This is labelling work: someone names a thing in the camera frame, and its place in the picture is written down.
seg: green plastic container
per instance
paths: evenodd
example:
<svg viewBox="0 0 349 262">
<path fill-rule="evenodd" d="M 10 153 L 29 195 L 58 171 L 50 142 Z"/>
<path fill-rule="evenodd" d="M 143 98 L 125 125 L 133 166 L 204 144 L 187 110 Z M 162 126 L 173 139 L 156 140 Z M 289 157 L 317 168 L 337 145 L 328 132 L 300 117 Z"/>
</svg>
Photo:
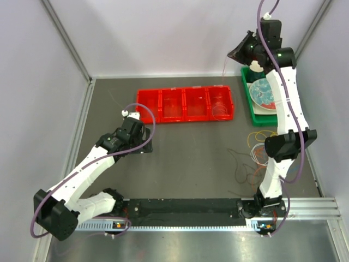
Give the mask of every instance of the green plastic container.
<svg viewBox="0 0 349 262">
<path fill-rule="evenodd" d="M 249 109 L 251 113 L 251 118 L 252 118 L 252 124 L 257 127 L 270 127 L 270 126 L 278 126 L 278 118 L 276 115 L 255 115 L 253 112 L 253 107 L 252 107 L 252 99 L 250 97 L 250 91 L 247 86 L 246 82 L 246 74 L 248 72 L 249 68 L 248 67 L 242 67 L 241 68 L 241 75 L 242 75 L 242 82 L 245 87 L 245 92 L 247 96 L 247 102 L 249 104 Z"/>
</svg>

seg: robotic arm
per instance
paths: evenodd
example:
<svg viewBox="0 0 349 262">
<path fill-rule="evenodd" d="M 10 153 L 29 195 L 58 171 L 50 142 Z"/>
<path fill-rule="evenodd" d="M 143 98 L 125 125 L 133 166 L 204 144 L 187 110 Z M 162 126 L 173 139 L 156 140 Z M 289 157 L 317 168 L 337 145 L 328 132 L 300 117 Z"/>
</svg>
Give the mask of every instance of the robotic arm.
<svg viewBox="0 0 349 262">
<path fill-rule="evenodd" d="M 317 138 L 316 130 L 310 130 L 302 113 L 296 84 L 296 58 L 290 47 L 281 47 L 281 21 L 261 19 L 261 33 L 257 35 L 248 31 L 243 41 L 227 56 L 233 60 L 251 65 L 252 61 L 258 61 L 263 68 L 266 78 L 271 86 L 276 114 L 278 118 L 278 135 L 267 138 L 265 150 L 269 157 L 266 175 L 254 196 L 254 210 L 247 209 L 250 216 L 257 212 L 268 213 L 280 206 L 282 202 L 281 180 L 286 178 L 288 169 L 297 158 L 301 150 L 300 127 L 304 139 L 304 149 Z M 280 68 L 286 84 L 288 94 L 282 83 L 276 67 Z"/>
<path fill-rule="evenodd" d="M 116 190 L 105 189 L 103 192 L 88 199 L 80 199 L 84 191 L 106 169 L 114 165 L 121 157 L 100 157 L 115 152 L 129 150 L 144 143 L 143 137 L 149 139 L 150 129 L 140 121 L 140 113 L 130 113 L 120 128 L 112 134 L 103 135 L 91 149 L 87 157 L 65 178 L 73 176 L 62 187 L 58 188 L 42 206 L 36 222 L 59 240 L 65 240 L 75 228 L 86 220 L 113 210 L 116 202 L 122 202 L 123 197 Z M 152 152 L 151 141 L 132 153 Z M 61 183 L 50 188 L 47 192 L 39 190 L 34 196 L 34 210 L 47 194 Z"/>
</svg>

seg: patterned plate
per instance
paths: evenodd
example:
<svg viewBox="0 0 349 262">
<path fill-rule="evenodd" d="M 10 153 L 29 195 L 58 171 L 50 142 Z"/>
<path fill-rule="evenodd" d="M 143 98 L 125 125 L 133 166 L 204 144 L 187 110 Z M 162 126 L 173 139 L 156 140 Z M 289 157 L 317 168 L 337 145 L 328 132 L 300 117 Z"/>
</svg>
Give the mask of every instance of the patterned plate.
<svg viewBox="0 0 349 262">
<path fill-rule="evenodd" d="M 276 110 L 272 88 L 266 78 L 258 79 L 250 86 L 250 96 L 256 105 L 268 110 Z"/>
</svg>

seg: wall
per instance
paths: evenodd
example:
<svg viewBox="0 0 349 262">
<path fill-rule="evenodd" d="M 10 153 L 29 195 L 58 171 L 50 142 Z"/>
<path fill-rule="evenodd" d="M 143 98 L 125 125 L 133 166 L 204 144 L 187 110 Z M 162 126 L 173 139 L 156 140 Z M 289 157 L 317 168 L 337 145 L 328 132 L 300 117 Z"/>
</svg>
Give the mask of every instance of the wall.
<svg viewBox="0 0 349 262">
<path fill-rule="evenodd" d="M 318 139 L 309 147 L 324 193 L 336 197 L 349 229 L 349 2 L 335 0 L 298 61 L 298 89 Z"/>
<path fill-rule="evenodd" d="M 87 84 L 40 1 L 0 1 L 0 35 L 0 261 L 32 261 L 33 196 L 63 176 Z"/>
<path fill-rule="evenodd" d="M 259 2 L 51 0 L 93 76 L 220 75 L 226 54 L 255 30 Z M 285 46 L 298 46 L 321 3 L 280 1 Z M 230 61 L 227 72 L 239 69 Z"/>
</svg>

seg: red plastic container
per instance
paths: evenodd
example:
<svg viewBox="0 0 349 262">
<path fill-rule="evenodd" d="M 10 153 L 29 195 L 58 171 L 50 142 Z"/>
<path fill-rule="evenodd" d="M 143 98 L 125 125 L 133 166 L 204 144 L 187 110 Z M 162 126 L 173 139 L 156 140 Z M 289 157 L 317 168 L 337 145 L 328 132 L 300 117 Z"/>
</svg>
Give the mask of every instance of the red plastic container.
<svg viewBox="0 0 349 262">
<path fill-rule="evenodd" d="M 156 123 L 227 121 L 234 117 L 228 86 L 139 90 L 137 103 L 152 111 Z M 143 123 L 152 123 L 147 110 L 137 106 L 136 111 L 141 113 Z"/>
</svg>

